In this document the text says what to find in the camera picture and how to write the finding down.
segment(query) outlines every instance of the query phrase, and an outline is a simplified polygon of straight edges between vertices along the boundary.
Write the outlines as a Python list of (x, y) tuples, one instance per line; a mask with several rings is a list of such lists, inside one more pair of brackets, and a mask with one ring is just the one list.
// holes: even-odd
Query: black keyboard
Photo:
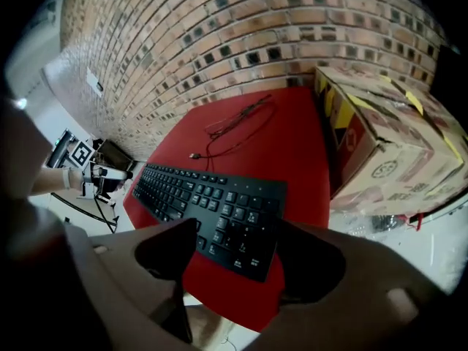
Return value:
[(264, 282), (287, 184), (147, 164), (133, 195), (160, 222), (197, 219), (197, 251)]

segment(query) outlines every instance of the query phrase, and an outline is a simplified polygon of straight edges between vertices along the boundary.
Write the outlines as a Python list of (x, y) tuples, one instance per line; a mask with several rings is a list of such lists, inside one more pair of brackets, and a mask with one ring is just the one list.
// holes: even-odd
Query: light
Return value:
[(16, 105), (16, 108), (17, 109), (24, 109), (26, 108), (26, 104), (28, 104), (28, 100), (26, 100), (25, 98), (22, 98), (22, 99), (18, 99), (15, 101), (15, 105)]

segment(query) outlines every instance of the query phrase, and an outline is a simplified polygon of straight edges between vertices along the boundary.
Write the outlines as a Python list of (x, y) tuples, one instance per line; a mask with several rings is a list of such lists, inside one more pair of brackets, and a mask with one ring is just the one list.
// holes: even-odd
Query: red table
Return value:
[[(277, 106), (273, 118), (239, 149), (213, 159), (214, 169), (228, 175), (286, 181), (284, 218), (327, 227), (328, 163), (319, 118), (307, 88), (256, 92), (190, 110), (161, 142), (148, 163), (205, 170), (206, 159), (189, 158), (192, 153), (205, 155), (210, 140), (204, 129), (234, 116), (268, 94)], [(271, 113), (267, 109), (263, 107), (219, 138), (211, 145), (211, 154), (235, 145), (258, 129)], [(124, 207), (133, 225), (140, 228), (157, 224), (132, 196), (132, 190), (133, 187), (125, 197)], [(278, 312), (284, 277), (277, 255), (273, 258), (267, 281), (259, 283), (224, 269), (195, 252), (184, 273), (183, 284), (185, 290), (217, 314), (261, 331)]]

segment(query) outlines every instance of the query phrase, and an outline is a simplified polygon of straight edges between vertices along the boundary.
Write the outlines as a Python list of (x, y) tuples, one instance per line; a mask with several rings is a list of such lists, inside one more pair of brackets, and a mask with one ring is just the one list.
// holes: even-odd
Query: keyboard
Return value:
[(276, 248), (287, 184), (147, 164), (133, 196), (160, 222), (197, 219), (197, 251), (264, 282)]

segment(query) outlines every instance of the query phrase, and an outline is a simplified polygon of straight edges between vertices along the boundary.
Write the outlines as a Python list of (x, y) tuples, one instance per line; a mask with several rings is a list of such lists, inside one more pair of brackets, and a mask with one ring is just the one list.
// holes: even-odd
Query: cardboard box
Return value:
[(368, 215), (428, 212), (468, 186), (466, 133), (433, 97), (379, 75), (317, 68), (331, 125), (331, 208)]

